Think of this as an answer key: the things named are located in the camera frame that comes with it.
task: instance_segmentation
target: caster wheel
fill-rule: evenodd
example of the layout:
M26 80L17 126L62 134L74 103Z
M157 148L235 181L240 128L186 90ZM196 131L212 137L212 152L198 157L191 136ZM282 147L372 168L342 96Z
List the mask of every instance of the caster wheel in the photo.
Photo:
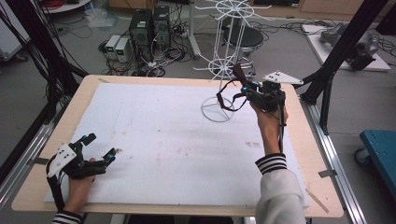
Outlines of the caster wheel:
M361 166L365 167L370 165L371 157L366 148L359 148L355 151L355 162Z

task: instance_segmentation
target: blue cart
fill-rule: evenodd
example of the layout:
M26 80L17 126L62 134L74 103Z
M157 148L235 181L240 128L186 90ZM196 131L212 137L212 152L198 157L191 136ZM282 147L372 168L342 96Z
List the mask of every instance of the blue cart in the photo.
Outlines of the blue cart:
M361 141L365 148L356 150L356 163L367 166L372 161L396 200L396 132L366 130Z

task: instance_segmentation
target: blue plastic platform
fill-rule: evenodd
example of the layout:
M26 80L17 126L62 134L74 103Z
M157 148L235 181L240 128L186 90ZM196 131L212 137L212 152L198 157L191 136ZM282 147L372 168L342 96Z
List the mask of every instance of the blue plastic platform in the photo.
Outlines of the blue plastic platform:
M361 141L396 200L396 132L366 130Z

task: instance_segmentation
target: hand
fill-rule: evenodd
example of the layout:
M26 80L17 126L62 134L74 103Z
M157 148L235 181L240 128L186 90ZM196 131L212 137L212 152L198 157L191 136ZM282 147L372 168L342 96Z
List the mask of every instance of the hand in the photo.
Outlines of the hand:
M279 111L263 112L257 106L250 102L250 106L257 114L257 123L259 124L260 132L262 133L262 142L264 144L265 155L272 153L279 153ZM289 114L284 107L284 122L286 123Z
M88 200L91 185L95 176L88 176L83 179L69 178L69 201L64 206L64 211L79 213Z

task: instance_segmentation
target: wooden table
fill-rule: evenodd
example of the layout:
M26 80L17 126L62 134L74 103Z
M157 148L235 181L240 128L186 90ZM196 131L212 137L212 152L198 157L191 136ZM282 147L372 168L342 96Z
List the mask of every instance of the wooden table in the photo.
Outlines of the wooden table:
M108 77L87 76L82 81L70 105L53 131L40 158L49 159L56 153L61 143L70 142L78 123L85 112L96 87L100 83L130 83L149 85L180 85L217 87L219 81L182 78ZM286 107L289 112L288 128L294 153L299 163L310 207L305 209L306 217L341 217L344 214L337 193L329 177L321 178L319 172L327 168L319 153L304 111L294 88L282 85L287 94ZM45 176L45 166L36 164L21 186L12 208L17 211L56 211L54 203L43 201L49 186ZM157 204L108 204L88 203L83 212L121 214L169 214L253 217L254 206L202 206L202 205L157 205Z

